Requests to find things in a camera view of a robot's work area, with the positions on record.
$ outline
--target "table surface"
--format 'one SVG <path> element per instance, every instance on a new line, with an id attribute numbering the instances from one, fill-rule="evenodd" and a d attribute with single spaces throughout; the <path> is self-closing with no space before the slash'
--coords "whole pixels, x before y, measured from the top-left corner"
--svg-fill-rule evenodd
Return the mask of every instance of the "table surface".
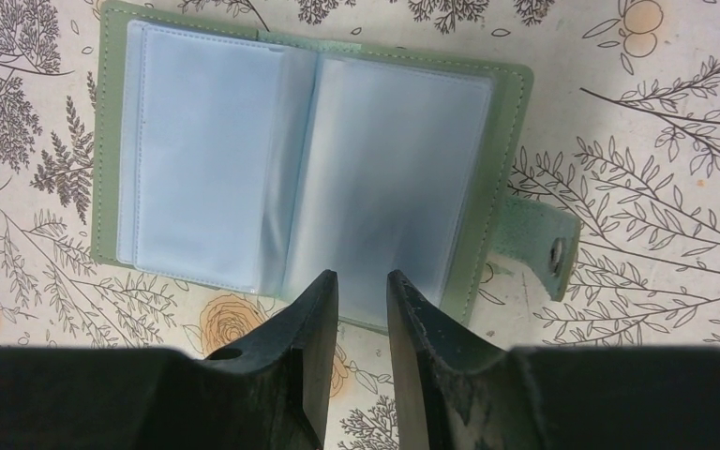
<path id="1" fill-rule="evenodd" d="M 0 345 L 202 356 L 280 305 L 89 259 L 100 3 L 0 7 Z M 471 329 L 504 348 L 720 346 L 720 0 L 135 3 L 530 66 L 510 189 L 581 218 L 577 269 L 551 303 L 490 256 Z M 386 337 L 341 324 L 338 345 L 327 448 L 398 448 Z"/>

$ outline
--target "botanical print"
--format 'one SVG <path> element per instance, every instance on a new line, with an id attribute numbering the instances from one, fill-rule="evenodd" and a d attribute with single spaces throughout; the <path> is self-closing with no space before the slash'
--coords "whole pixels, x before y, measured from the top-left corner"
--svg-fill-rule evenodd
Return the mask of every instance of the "botanical print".
<path id="1" fill-rule="evenodd" d="M 619 0 L 618 16 L 600 22 L 584 33 L 583 38 L 604 37 L 607 40 L 597 44 L 601 49 L 616 49 L 622 46 L 620 62 L 626 72 L 633 75 L 631 58 L 644 58 L 653 54 L 658 45 L 655 32 L 664 22 L 664 10 L 653 0 Z M 617 28 L 617 36 L 609 37 L 609 31 Z"/>
<path id="2" fill-rule="evenodd" d="M 339 442 L 340 450 L 398 450 L 396 405 L 388 396 L 379 396 L 367 412 L 353 409 L 340 426 L 354 438 L 349 443 Z"/>
<path id="3" fill-rule="evenodd" d="M 39 116 L 25 99 L 23 76 L 58 76 L 59 27 L 51 0 L 0 1 L 0 164 L 28 168 Z"/>
<path id="4" fill-rule="evenodd" d="M 459 22 L 478 22 L 488 6 L 489 0 L 407 0 L 416 22 L 432 21 L 435 29 L 444 35 L 456 31 Z"/>
<path id="5" fill-rule="evenodd" d="M 619 99 L 605 97 L 589 89 L 581 88 L 596 98 L 644 113 L 659 120 L 666 127 L 655 139 L 655 148 L 666 148 L 669 161 L 674 161 L 681 149 L 693 151 L 689 172 L 705 173 L 711 177 L 720 173 L 720 106 L 705 110 L 692 110 L 690 100 L 715 98 L 720 86 L 720 60 L 710 56 L 700 64 L 699 73 L 682 80 L 675 79 L 671 86 L 664 86 L 654 80 L 648 87 L 647 82 L 640 83 L 636 89 L 626 91 Z M 683 104 L 683 113 L 679 104 Z"/>
<path id="6" fill-rule="evenodd" d="M 250 2 L 250 0 L 182 0 L 178 5 L 181 8 L 181 13 L 186 14 L 191 9 L 200 11 L 205 8 L 205 5 L 213 3 L 215 7 L 226 5 L 225 12 L 231 14 L 232 17 L 236 17 L 239 14 L 252 13 L 258 18 L 258 22 L 266 31 L 269 31 L 269 27 L 266 25 L 266 21 L 261 17 L 261 13 L 258 9 Z M 320 1 L 308 1 L 307 6 L 303 3 L 302 10 L 299 13 L 299 20 L 306 21 L 311 24 L 321 23 L 322 19 L 327 17 L 330 9 L 335 9 L 338 6 L 337 0 L 326 0 L 325 2 Z M 309 11 L 319 11 L 318 13 L 313 12 L 308 15 Z"/>
<path id="7" fill-rule="evenodd" d="M 93 110 L 96 106 L 97 86 L 92 72 L 87 73 L 87 90 Z M 92 186 L 93 134 L 76 111 L 73 98 L 67 96 L 67 130 L 70 133 L 70 146 L 65 145 L 55 131 L 51 132 L 53 154 L 46 150 L 41 153 L 42 164 L 37 165 L 37 173 L 31 186 L 59 196 L 59 202 L 67 207 L 73 203 L 83 223 L 89 208 L 90 187 Z"/>
<path id="8" fill-rule="evenodd" d="M 720 255 L 719 214 L 686 199 L 672 183 L 674 173 L 662 171 L 654 156 L 636 163 L 633 152 L 613 137 L 607 148 L 577 140 L 577 163 L 566 165 L 563 153 L 537 154 L 529 161 L 521 150 L 510 182 L 517 195 L 575 213 L 584 230 L 567 289 L 570 301 L 533 314 L 554 332 L 543 342 L 641 344 L 649 333 L 669 334 L 689 324 L 700 308 L 718 306 L 720 295 L 705 291 L 720 279 L 720 269 L 705 260 Z M 668 286 L 641 273 L 644 261 L 688 271 L 692 278 Z M 579 295 L 585 301 L 574 307 Z"/>
<path id="9" fill-rule="evenodd" d="M 552 97 L 532 99 L 567 111 L 610 113 L 617 120 L 578 129 L 556 118 L 551 120 L 558 125 L 540 122 L 546 134 L 567 133 L 548 153 L 536 151 L 544 146 L 533 142 L 539 133 L 528 131 L 528 122 L 524 128 L 511 190 L 573 212 L 583 232 L 564 301 L 534 307 L 528 314 L 533 329 L 517 339 L 557 346 L 720 346 L 720 32 L 711 32 L 712 23 L 720 26 L 720 2 L 696 0 L 680 8 L 667 0 L 616 0 L 617 9 L 615 0 L 155 3 L 228 22 L 245 14 L 267 30 L 284 21 L 307 23 L 316 38 L 362 34 L 382 45 L 397 45 L 396 30 L 409 26 L 408 33 L 425 37 L 419 44 L 424 49 L 443 46 L 491 60 L 505 53 L 531 65 L 539 83 L 557 77 L 528 59 L 541 53 L 521 47 L 517 31 L 529 33 L 534 49 L 561 44 L 562 57 L 580 57 L 579 42 L 604 49 L 598 56 L 606 58 L 594 61 L 594 71 L 572 74 L 565 86 L 569 94 L 543 90 L 541 96 Z M 286 12 L 280 12 L 283 6 Z M 500 7 L 514 22 L 498 23 L 490 7 Z M 711 15 L 693 18 L 686 14 L 693 7 Z M 281 306 L 101 266 L 90 257 L 83 225 L 90 221 L 97 87 L 96 75 L 88 72 L 97 69 L 102 8 L 103 0 L 0 0 L 0 346 L 166 345 L 205 356 L 245 336 Z M 583 23 L 584 17 L 600 20 L 572 28 L 572 21 Z M 673 24 L 678 21 L 694 31 L 686 35 Z M 669 33 L 680 38 L 669 37 L 672 52 L 665 52 Z M 710 37 L 694 40 L 693 33 Z M 693 53 L 687 57 L 697 66 L 689 69 L 680 55 Z M 655 66 L 656 80 L 639 76 L 645 63 Z M 71 85 L 66 75 L 74 70 L 82 79 Z M 619 75 L 632 81 L 619 82 Z M 59 90 L 50 87 L 57 85 Z M 54 101 L 46 106 L 38 100 L 43 96 Z M 645 133 L 650 141 L 639 144 Z M 487 262 L 475 302 L 479 309 L 501 315 L 518 306 L 498 284 L 522 280 L 525 289 L 525 277 L 515 272 L 499 259 Z M 482 314 L 484 321 L 492 318 Z M 329 427 L 336 433 L 325 448 L 398 449 L 386 350 L 378 341 L 356 339 L 359 331 L 346 333 L 350 327 L 340 325 L 333 354 Z M 481 334 L 506 339 L 502 330 L 509 329 L 490 326 Z"/>
<path id="10" fill-rule="evenodd" d="M 556 0 L 515 0 L 515 10 L 526 26 L 542 23 Z"/>
<path id="11" fill-rule="evenodd" d="M 14 301 L 21 308 L 44 304 L 54 320 L 73 338 L 82 336 L 92 347 L 144 347 L 161 344 L 161 327 L 175 327 L 174 294 L 157 277 L 126 273 L 125 277 L 93 279 L 98 266 L 82 239 L 68 233 L 65 221 L 51 212 L 35 214 L 32 225 L 18 224 L 2 210 L 1 267 L 9 279 Z M 38 257 L 43 269 L 27 270 L 25 251 Z"/>

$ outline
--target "stitching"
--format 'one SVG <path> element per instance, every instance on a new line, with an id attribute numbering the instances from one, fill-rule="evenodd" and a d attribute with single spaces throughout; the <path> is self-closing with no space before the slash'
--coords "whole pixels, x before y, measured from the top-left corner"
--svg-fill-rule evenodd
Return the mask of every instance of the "stitching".
<path id="1" fill-rule="evenodd" d="M 106 38 L 106 39 L 105 39 L 106 41 L 105 41 L 105 43 L 104 43 L 103 68 L 102 68 L 104 74 L 107 73 L 106 70 L 107 70 L 107 66 L 108 66 L 108 63 L 109 63 L 109 17 L 110 17 L 110 14 L 108 14 L 108 13 L 109 13 L 110 11 L 122 12 L 122 13 L 124 13 L 124 14 L 128 14 L 128 15 L 131 15 L 131 16 L 137 16 L 137 17 L 142 17 L 142 18 L 145 18 L 145 19 L 150 19 L 151 21 L 154 21 L 154 22 L 172 23 L 172 24 L 175 24 L 175 25 L 185 26 L 185 27 L 188 27 L 188 28 L 197 28 L 197 29 L 201 29 L 201 30 L 213 31 L 213 32 L 220 33 L 220 34 L 225 34 L 225 35 L 241 36 L 241 37 L 250 38 L 250 39 L 255 38 L 254 36 L 252 36 L 252 35 L 250 35 L 250 34 L 246 34 L 246 33 L 229 32 L 229 31 L 224 31 L 224 30 L 219 30 L 219 29 L 216 29 L 216 28 L 212 28 L 212 27 L 209 27 L 209 26 L 192 25 L 192 24 L 188 24 L 188 23 L 182 23 L 182 22 L 178 22 L 178 21 L 172 21 L 172 20 L 169 20 L 169 19 L 161 19 L 161 18 L 158 18 L 158 17 L 153 17 L 153 16 L 149 16 L 149 15 L 146 15 L 146 14 L 141 14 L 141 13 L 139 13 L 139 12 L 126 11 L 126 10 L 123 10 L 123 9 L 118 9 L 118 8 L 116 8 L 116 7 L 115 7 L 115 8 L 108 8 L 108 9 L 106 9 L 106 10 L 104 11 L 104 15 L 106 16 L 106 19 L 105 19 L 105 22 L 104 22 L 104 25 L 103 25 L 103 26 L 104 26 L 104 30 L 105 30 L 104 35 L 105 35 L 105 38 Z M 305 50 L 317 50 L 316 46 L 305 46 L 305 45 L 301 45 L 301 44 L 297 44 L 297 43 L 282 42 L 282 41 L 279 41 L 279 40 L 272 40 L 272 41 L 268 41 L 267 43 L 278 44 L 278 45 L 286 45 L 286 46 L 289 46 L 289 47 L 295 47 L 295 48 L 305 49 Z M 513 119 L 512 119 L 512 126 L 509 128 L 509 137 L 507 138 L 507 141 L 506 141 L 506 147 L 505 147 L 505 148 L 506 148 L 506 153 L 503 154 L 503 160 L 506 161 L 506 160 L 509 158 L 509 153 L 511 152 L 512 138 L 514 137 L 514 134 L 515 134 L 515 126 L 516 126 L 516 124 L 517 124 L 517 122 L 518 122 L 518 117 L 519 117 L 519 114 L 520 114 L 520 107 L 522 106 L 523 96 L 525 95 L 525 89 L 526 89 L 526 87 L 525 87 L 526 81 L 525 81 L 525 78 L 523 77 L 523 75 L 522 75 L 521 73 L 516 72 L 516 71 L 514 71 L 514 70 L 509 70 L 509 69 L 506 69 L 506 68 L 502 68 L 502 67 L 491 67 L 491 66 L 475 65 L 475 64 L 468 64 L 468 63 L 458 63 L 458 62 L 456 62 L 456 61 L 445 61 L 445 60 L 441 60 L 441 59 L 432 59 L 432 58 L 425 58 L 425 57 L 420 57 L 420 56 L 409 56 L 409 55 L 390 54 L 390 53 L 381 53 L 381 52 L 363 52 L 362 50 L 359 50 L 359 49 L 345 49 L 345 50 L 339 50 L 338 52 L 340 52 L 340 53 L 370 54 L 370 55 L 375 55 L 375 56 L 383 56 L 383 57 L 396 58 L 396 59 L 407 59 L 407 60 L 421 61 L 421 62 L 427 62 L 427 63 L 442 63 L 442 64 L 445 64 L 445 65 L 448 65 L 448 66 L 456 66 L 456 67 L 460 67 L 460 68 L 483 68 L 483 69 L 485 69 L 485 70 L 496 70 L 496 71 L 500 71 L 500 72 L 504 72 L 504 73 L 516 75 L 517 78 L 518 78 L 519 81 L 520 81 L 520 93 L 519 93 L 519 96 L 518 96 L 518 98 L 517 98 L 517 106 L 516 106 L 516 108 L 515 108 L 515 113 L 513 114 L 514 117 L 513 117 Z M 105 96 L 106 96 L 106 77 L 105 77 L 105 76 L 103 77 L 103 83 L 102 83 L 102 84 L 103 84 L 103 87 L 100 89 L 101 98 L 105 98 Z M 98 131 L 100 132 L 100 144 L 98 145 L 98 146 L 100 147 L 100 148 L 99 148 L 99 152 L 98 152 L 98 166 L 101 168 L 101 170 L 100 170 L 100 172 L 99 172 L 99 174 L 98 174 L 98 180 L 97 180 L 97 183 L 98 183 L 98 186 L 97 186 L 97 191 L 98 191 L 98 199 L 97 199 L 98 211 L 97 211 L 97 244 L 96 244 L 96 251 L 97 251 L 98 256 L 100 256 L 101 258 L 104 258 L 103 255 L 102 255 L 102 253 L 101 253 L 101 251 L 100 251 L 100 242 L 101 242 L 101 233 L 100 233 L 100 230 L 101 230 L 101 214 L 100 214 L 100 213 L 101 213 L 101 211 L 102 211 L 101 205 L 102 205 L 102 201 L 103 201 L 103 196 L 100 195 L 101 192 L 102 192 L 102 186 L 103 186 L 103 171 L 102 171 L 102 168 L 103 168 L 103 165 L 102 165 L 102 161 L 103 161 L 103 116 L 104 116 L 104 107 L 103 107 L 103 106 L 100 107 L 100 111 L 98 112 L 98 115 L 100 115 L 100 118 L 101 118 L 101 120 L 100 120 L 100 128 L 99 128 L 99 130 L 98 130 Z M 505 167 L 506 164 L 503 164 L 503 166 L 504 166 L 504 167 L 501 167 L 501 171 L 500 171 L 499 174 L 498 174 L 499 179 L 501 179 L 501 177 L 503 176 L 503 173 L 508 169 L 508 167 Z M 489 207 L 488 212 L 487 212 L 487 221 L 485 222 L 484 233 L 482 234 L 482 242 L 481 242 L 481 245 L 479 246 L 479 252 L 478 252 L 478 254 L 477 254 L 477 256 L 476 256 L 476 263 L 475 263 L 475 265 L 474 265 L 474 267 L 473 267 L 473 276 L 472 276 L 472 278 L 471 278 L 471 285 L 468 287 L 468 295 L 467 295 L 467 297 L 466 297 L 466 299 L 465 299 L 465 307 L 464 307 L 464 309 L 462 309 L 462 318 L 461 318 L 461 320 L 462 320 L 463 322 L 465 321 L 465 316 L 466 316 L 467 313 L 468 313 L 468 305 L 471 303 L 471 294 L 472 294 L 472 292 L 473 292 L 473 284 L 475 284 L 476 279 L 478 278 L 477 273 L 478 273 L 478 269 L 479 269 L 479 264 L 481 263 L 482 256 L 486 253 L 486 252 L 484 251 L 484 248 L 485 248 L 485 244 L 486 244 L 486 242 L 487 242 L 487 240 L 488 240 L 488 238 L 489 238 L 489 224 L 490 224 L 490 221 L 492 220 L 492 213 L 493 213 L 493 211 L 494 211 L 494 209 L 495 209 L 495 202 L 498 200 L 498 195 L 499 195 L 499 193 L 500 193 L 500 191 L 501 191 L 501 185 L 502 185 L 502 184 L 503 184 L 503 183 L 502 183 L 501 181 L 499 181 L 498 186 L 496 186 L 495 191 L 494 191 L 493 194 L 492 194 L 492 201 L 490 202 L 490 207 Z M 116 262 L 116 260 L 114 260 L 114 259 L 112 259 L 112 258 L 104 258 L 104 259 L 107 259 L 107 260 L 115 261 L 115 262 Z"/>
<path id="2" fill-rule="evenodd" d="M 235 45 L 235 46 L 241 46 L 241 47 L 255 47 L 257 49 L 268 49 L 268 47 L 256 44 L 254 42 L 234 42 L 230 39 L 230 37 L 207 37 L 207 36 L 198 36 L 194 35 L 194 32 L 192 31 L 174 31 L 174 30 L 168 30 L 166 28 L 162 28 L 159 25 L 149 24 L 147 25 L 147 29 L 149 32 L 154 33 L 164 33 L 166 35 L 172 35 L 172 36 L 180 36 L 182 38 L 190 38 L 190 39 L 198 39 L 198 40 L 207 40 L 212 42 L 217 42 L 220 44 L 228 44 L 228 45 Z"/>
<path id="3" fill-rule="evenodd" d="M 139 83 L 139 137 L 137 139 L 137 162 L 136 162 L 136 186 L 134 196 L 136 198 L 136 204 L 134 205 L 134 264 L 139 261 L 139 229 L 140 229 L 140 211 L 142 210 L 142 141 L 144 138 L 144 105 L 146 90 L 144 88 L 147 73 L 147 60 L 149 56 L 147 54 L 147 33 L 142 33 L 142 80 Z"/>
<path id="4" fill-rule="evenodd" d="M 131 58 L 131 56 L 134 56 L 134 55 L 131 55 L 131 53 L 128 51 L 128 49 L 129 49 L 129 48 L 135 48 L 136 45 L 137 45 L 136 43 L 133 43 L 133 45 L 131 45 L 131 44 L 128 43 L 128 42 L 126 43 L 126 53 L 127 53 L 127 56 L 126 56 L 126 68 L 133 64 L 133 59 Z M 140 57 L 144 57 L 143 52 L 144 52 L 144 49 L 142 49 L 142 54 L 140 54 Z M 144 66 L 144 61 L 142 60 L 142 61 L 141 61 L 140 71 L 143 71 L 143 70 L 142 70 L 143 66 Z M 127 91 L 126 84 L 127 84 L 126 82 L 123 82 L 123 104 L 125 104 L 125 102 L 126 102 L 126 91 Z M 140 102 L 140 101 L 142 100 L 142 99 L 141 99 L 141 91 L 140 91 L 139 94 L 137 94 L 136 100 L 137 100 L 137 102 Z M 126 123 L 126 117 L 121 117 L 121 121 L 120 121 L 120 122 L 121 122 L 120 127 L 121 127 L 121 130 L 122 130 L 122 126 Z M 122 139 L 122 136 L 121 136 L 120 145 L 122 145 L 122 144 L 123 144 L 123 139 Z M 122 167 L 123 167 L 123 154 L 122 154 L 122 152 L 120 152 L 120 157 L 119 157 L 118 161 L 119 161 L 119 164 L 118 164 L 117 167 L 118 167 L 118 170 L 120 171 L 120 172 L 118 172 L 118 178 L 119 178 L 119 177 L 120 177 L 120 174 L 122 173 Z M 134 155 L 134 161 L 133 161 L 133 163 L 134 163 L 134 173 L 136 173 L 136 171 L 137 171 L 137 167 L 136 167 L 136 155 Z M 123 198 L 124 198 L 124 196 L 123 196 L 123 190 L 122 190 L 122 189 L 118 189 L 118 192 L 117 192 L 117 205 L 118 205 L 118 206 L 117 206 L 117 207 L 118 207 L 118 214 L 117 214 L 117 256 L 118 256 L 118 257 L 119 257 L 119 254 L 120 254 L 120 248 L 122 248 L 121 243 L 123 242 L 123 228 L 125 228 L 125 227 L 123 226 L 123 221 L 120 220 L 120 214 L 119 214 L 119 205 L 120 205 L 120 204 L 123 204 Z M 132 241 L 133 243 L 136 243 L 136 234 L 134 234 L 134 236 L 133 236 L 133 238 L 131 239 L 131 241 Z"/>

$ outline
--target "black plastic piece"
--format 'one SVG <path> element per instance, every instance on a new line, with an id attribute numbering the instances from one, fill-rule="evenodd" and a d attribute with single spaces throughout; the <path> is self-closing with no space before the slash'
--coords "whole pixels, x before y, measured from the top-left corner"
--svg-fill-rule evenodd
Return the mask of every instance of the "black plastic piece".
<path id="1" fill-rule="evenodd" d="M 338 279 L 325 271 L 204 361 L 0 349 L 0 448 L 323 448 L 337 327 Z"/>
<path id="2" fill-rule="evenodd" d="M 401 450 L 720 449 L 720 350 L 505 352 L 388 277 Z"/>

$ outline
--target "green leather wallet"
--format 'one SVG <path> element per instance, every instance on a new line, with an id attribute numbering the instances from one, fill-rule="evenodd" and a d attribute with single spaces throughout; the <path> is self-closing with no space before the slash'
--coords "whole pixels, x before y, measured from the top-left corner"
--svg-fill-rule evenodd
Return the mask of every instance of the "green leather wallet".
<path id="1" fill-rule="evenodd" d="M 283 300 L 332 269 L 341 319 L 378 331 L 394 269 L 467 323 L 490 251 L 560 300 L 578 220 L 506 195 L 532 83 L 107 2 L 93 257 Z"/>

